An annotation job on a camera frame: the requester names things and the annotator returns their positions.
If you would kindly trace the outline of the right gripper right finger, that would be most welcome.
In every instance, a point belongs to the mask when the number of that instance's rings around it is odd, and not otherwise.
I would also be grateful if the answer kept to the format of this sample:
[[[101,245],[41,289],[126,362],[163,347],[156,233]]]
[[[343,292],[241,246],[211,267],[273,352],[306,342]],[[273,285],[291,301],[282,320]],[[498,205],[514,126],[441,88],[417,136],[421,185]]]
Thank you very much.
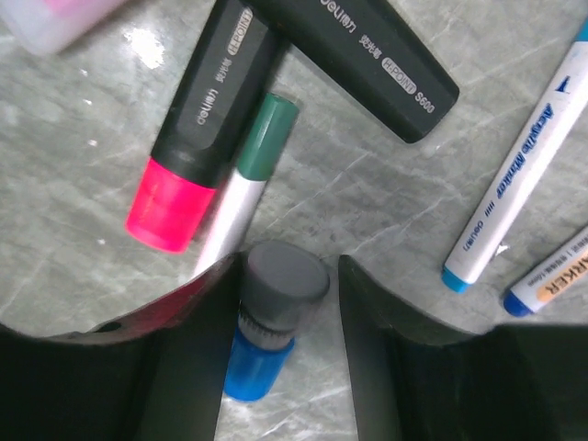
[[[584,440],[587,329],[506,324],[467,334],[338,259],[362,440]]]

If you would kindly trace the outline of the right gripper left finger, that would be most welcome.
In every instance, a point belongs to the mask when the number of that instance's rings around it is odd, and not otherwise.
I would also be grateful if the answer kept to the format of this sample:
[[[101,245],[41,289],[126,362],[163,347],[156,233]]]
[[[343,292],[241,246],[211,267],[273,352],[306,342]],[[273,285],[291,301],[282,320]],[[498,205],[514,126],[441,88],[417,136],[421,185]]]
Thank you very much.
[[[1,330],[4,440],[211,440],[242,259],[85,333]]]

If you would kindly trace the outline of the blue bottle grey cap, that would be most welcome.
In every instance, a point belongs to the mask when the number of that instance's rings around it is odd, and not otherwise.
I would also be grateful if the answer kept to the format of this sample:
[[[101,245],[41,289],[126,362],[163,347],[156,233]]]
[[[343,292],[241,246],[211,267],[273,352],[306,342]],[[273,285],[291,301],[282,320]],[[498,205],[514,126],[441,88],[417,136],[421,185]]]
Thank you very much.
[[[328,293],[331,279],[314,254],[277,240],[247,253],[240,308],[224,382],[237,401],[258,401],[273,387],[296,335]]]

